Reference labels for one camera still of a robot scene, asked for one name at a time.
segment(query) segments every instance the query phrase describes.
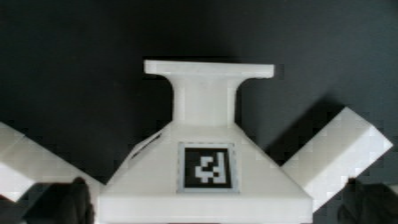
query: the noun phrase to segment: white block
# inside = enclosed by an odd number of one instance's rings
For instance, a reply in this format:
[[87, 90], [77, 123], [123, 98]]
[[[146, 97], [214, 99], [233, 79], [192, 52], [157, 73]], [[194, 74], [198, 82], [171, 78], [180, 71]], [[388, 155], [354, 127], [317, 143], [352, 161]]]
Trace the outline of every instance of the white block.
[[283, 166], [315, 199], [318, 210], [386, 153], [393, 143], [370, 122], [345, 108]]
[[18, 138], [22, 134], [13, 128], [0, 125], [0, 136], [7, 136], [2, 140], [11, 143], [7, 150], [0, 150], [0, 194], [18, 201], [36, 183], [71, 183], [82, 177], [96, 206], [103, 184], [27, 137]]

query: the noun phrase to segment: white plastic object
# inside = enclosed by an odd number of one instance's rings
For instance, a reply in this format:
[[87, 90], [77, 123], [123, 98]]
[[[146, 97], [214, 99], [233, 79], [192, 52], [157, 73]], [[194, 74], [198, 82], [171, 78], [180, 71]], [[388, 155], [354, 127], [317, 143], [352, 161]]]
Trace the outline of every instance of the white plastic object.
[[[247, 78], [270, 78], [274, 65], [146, 61], [146, 73], [171, 80], [175, 119], [135, 146], [112, 176], [100, 195], [100, 221], [311, 223], [313, 199], [235, 124], [238, 85]], [[178, 191], [182, 145], [201, 150], [231, 146], [237, 191]]]
[[36, 183], [71, 183], [77, 177], [87, 182], [96, 206], [103, 184], [0, 123], [0, 195], [16, 202]]
[[398, 184], [388, 185], [391, 191], [395, 192], [395, 194], [398, 195]]
[[345, 108], [283, 166], [318, 210], [393, 146], [375, 126]]

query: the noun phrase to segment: white stand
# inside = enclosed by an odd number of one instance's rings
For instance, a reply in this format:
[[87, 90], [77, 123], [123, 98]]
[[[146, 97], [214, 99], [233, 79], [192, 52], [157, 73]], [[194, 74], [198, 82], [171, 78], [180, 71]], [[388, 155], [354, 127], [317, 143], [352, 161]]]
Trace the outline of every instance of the white stand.
[[[100, 220], [105, 223], [311, 223], [313, 199], [235, 124], [238, 85], [247, 78], [270, 78], [274, 66], [146, 61], [146, 72], [171, 80], [175, 120], [137, 145], [105, 186]], [[235, 190], [178, 191], [187, 145], [201, 150], [231, 146]]]

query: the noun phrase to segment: white base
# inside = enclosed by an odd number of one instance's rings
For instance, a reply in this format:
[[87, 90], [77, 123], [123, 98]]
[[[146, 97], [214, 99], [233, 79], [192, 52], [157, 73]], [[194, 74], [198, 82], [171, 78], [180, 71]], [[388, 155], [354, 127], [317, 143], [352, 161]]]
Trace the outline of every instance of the white base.
[[[180, 142], [235, 145], [240, 193], [178, 193]], [[103, 223], [311, 223], [311, 197], [237, 125], [169, 124], [130, 157], [100, 195]]]

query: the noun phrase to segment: black background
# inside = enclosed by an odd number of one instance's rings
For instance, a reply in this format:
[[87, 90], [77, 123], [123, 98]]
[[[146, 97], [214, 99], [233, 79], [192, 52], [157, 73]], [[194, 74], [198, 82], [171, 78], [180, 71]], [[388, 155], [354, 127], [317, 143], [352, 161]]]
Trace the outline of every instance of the black background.
[[[398, 1], [0, 0], [0, 121], [103, 182], [171, 121], [151, 57], [281, 65], [242, 85], [237, 116], [279, 163], [343, 106], [398, 143]], [[365, 183], [398, 182], [397, 161], [395, 147]]]

